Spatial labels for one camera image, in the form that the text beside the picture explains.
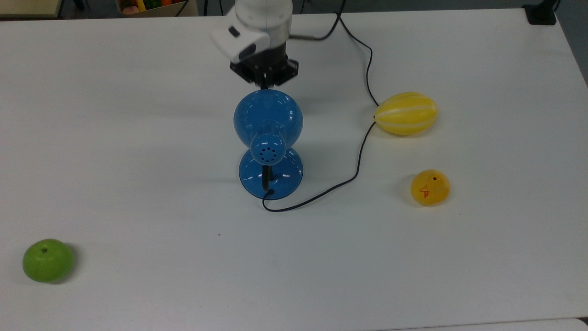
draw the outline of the power cord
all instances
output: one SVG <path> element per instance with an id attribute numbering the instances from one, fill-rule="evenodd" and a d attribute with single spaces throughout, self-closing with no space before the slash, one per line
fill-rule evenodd
<path id="1" fill-rule="evenodd" d="M 299 14 L 302 14 L 302 12 L 304 11 L 304 4 L 305 3 L 306 3 L 306 0 L 302 0 L 302 7 L 300 8 Z"/>
<path id="2" fill-rule="evenodd" d="M 341 1 L 341 7 L 339 7 L 339 10 L 338 11 L 336 11 L 336 12 L 333 13 L 333 14 L 336 14 L 337 15 L 337 18 L 335 18 L 335 23 L 333 23 L 333 26 L 331 27 L 331 30 L 325 36 L 317 38 L 317 37 L 307 36 L 307 35 L 290 35 L 289 38 L 290 39 L 299 39 L 299 40 L 308 40 L 308 41 L 323 41 L 326 38 L 329 38 L 330 35 L 335 30 L 335 28 L 337 27 L 337 24 L 339 23 L 339 20 L 341 19 L 341 14 L 343 13 L 343 9 L 345 8 L 345 3 L 347 3 L 347 0 Z"/>
<path id="3" fill-rule="evenodd" d="M 362 44 L 364 47 L 366 47 L 367 49 L 369 49 L 369 51 L 370 51 L 369 62 L 367 64 L 367 68 L 366 68 L 366 88 L 367 88 L 367 91 L 368 91 L 370 97 L 372 97 L 372 100 L 373 100 L 374 104 L 376 104 L 376 106 L 379 106 L 380 104 L 376 101 L 376 98 L 373 97 L 372 90 L 370 89 L 369 80 L 368 80 L 368 78 L 369 78 L 369 69 L 370 69 L 370 67 L 372 65 L 373 49 L 370 46 L 367 46 L 361 40 L 357 39 L 351 33 L 351 31 L 349 31 L 349 29 L 347 28 L 347 26 L 343 22 L 343 19 L 341 18 L 341 12 L 343 11 L 343 7 L 344 6 L 345 6 L 345 0 L 343 0 L 343 4 L 341 6 L 340 11 L 336 13 L 337 14 L 337 19 L 335 21 L 335 24 L 333 25 L 333 28 L 331 29 L 331 31 L 329 31 L 329 33 L 327 34 L 327 36 L 325 36 L 322 40 L 328 38 L 328 36 L 330 36 L 330 34 L 335 29 L 335 26 L 337 25 L 337 23 L 339 21 L 341 21 L 341 25 L 343 25 L 343 28 L 345 29 L 345 31 L 347 32 L 347 34 L 351 38 L 353 38 L 353 40 L 357 41 L 358 43 Z M 355 174 L 353 175 L 353 177 L 351 177 L 350 179 L 348 179 L 346 181 L 343 181 L 343 182 L 341 182 L 341 183 L 339 183 L 339 184 L 337 184 L 337 185 L 329 188 L 328 190 L 324 191 L 323 193 L 320 193 L 320 194 L 318 194 L 318 195 L 316 195 L 316 196 L 314 196 L 314 197 L 312 197 L 312 198 L 310 198 L 310 199 L 308 199 L 308 200 L 306 200 L 306 201 L 304 201 L 302 203 L 299 203 L 299 204 L 294 205 L 292 207 L 287 207 L 287 208 L 282 208 L 282 209 L 272 209 L 272 208 L 269 208 L 268 206 L 266 206 L 266 204 L 265 204 L 266 203 L 266 200 L 268 199 L 269 196 L 271 196 L 274 193 L 274 190 L 269 189 L 268 192 L 265 194 L 265 196 L 263 196 L 263 199 L 262 199 L 263 208 L 265 208 L 265 210 L 267 210 L 267 211 L 271 211 L 271 212 L 274 212 L 274 213 L 281 213 L 283 211 L 294 210 L 294 209 L 300 208 L 302 206 L 305 206 L 305 205 L 307 205 L 307 204 L 315 201 L 316 199 L 319 199 L 319 198 L 325 196 L 326 194 L 330 193 L 333 190 L 336 190 L 337 188 L 339 188 L 341 186 L 344 186 L 345 184 L 349 184 L 350 182 L 352 182 L 355 178 L 357 178 L 357 176 L 359 174 L 359 166 L 360 166 L 361 161 L 362 161 L 363 146 L 365 145 L 366 140 L 368 138 L 368 135 L 369 135 L 370 131 L 372 130 L 372 128 L 374 127 L 374 125 L 376 125 L 376 122 L 373 122 L 372 125 L 370 125 L 370 127 L 367 129 L 366 134 L 363 136 L 362 144 L 361 144 L 361 147 L 359 148 L 358 163 L 357 163 L 357 167 L 355 168 Z"/>
<path id="4" fill-rule="evenodd" d="M 178 17 L 182 13 L 183 9 L 186 8 L 186 5 L 188 4 L 188 1 L 190 1 L 190 0 L 184 1 L 184 5 L 180 8 L 180 10 L 178 10 L 178 13 L 174 17 Z"/>

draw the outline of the green apple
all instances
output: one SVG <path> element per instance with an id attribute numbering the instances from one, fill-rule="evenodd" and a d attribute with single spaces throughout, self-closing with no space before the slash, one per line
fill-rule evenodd
<path id="1" fill-rule="evenodd" d="M 74 264 L 72 250 L 57 239 L 34 243 L 22 258 L 22 269 L 32 280 L 50 283 L 64 277 Z"/>

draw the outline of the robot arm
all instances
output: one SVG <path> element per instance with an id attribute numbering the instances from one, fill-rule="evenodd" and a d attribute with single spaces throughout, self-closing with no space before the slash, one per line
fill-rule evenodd
<path id="1" fill-rule="evenodd" d="M 236 0 L 211 39 L 233 71 L 268 88 L 298 74 L 298 62 L 286 55 L 291 23 L 292 0 Z"/>

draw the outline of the box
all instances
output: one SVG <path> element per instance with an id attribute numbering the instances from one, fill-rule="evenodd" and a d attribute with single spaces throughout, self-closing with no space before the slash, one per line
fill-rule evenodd
<path id="1" fill-rule="evenodd" d="M 115 0 L 116 6 L 118 7 L 118 11 L 127 18 L 139 18 L 139 17 L 174 17 L 182 6 L 184 6 L 184 2 L 178 2 L 177 4 L 172 4 L 168 6 L 157 7 L 153 9 L 146 10 L 144 12 L 138 12 L 135 14 L 126 15 L 122 13 L 121 2 L 120 0 Z M 186 7 L 182 10 L 179 15 L 180 17 L 183 16 L 198 16 L 198 6 L 196 4 L 196 0 L 188 0 Z"/>

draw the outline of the striped yellow melon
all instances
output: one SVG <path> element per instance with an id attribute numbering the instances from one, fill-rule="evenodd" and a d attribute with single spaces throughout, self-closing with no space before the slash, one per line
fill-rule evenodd
<path id="1" fill-rule="evenodd" d="M 376 123 L 395 134 L 413 134 L 430 127 L 437 119 L 437 105 L 418 92 L 396 94 L 376 109 Z"/>

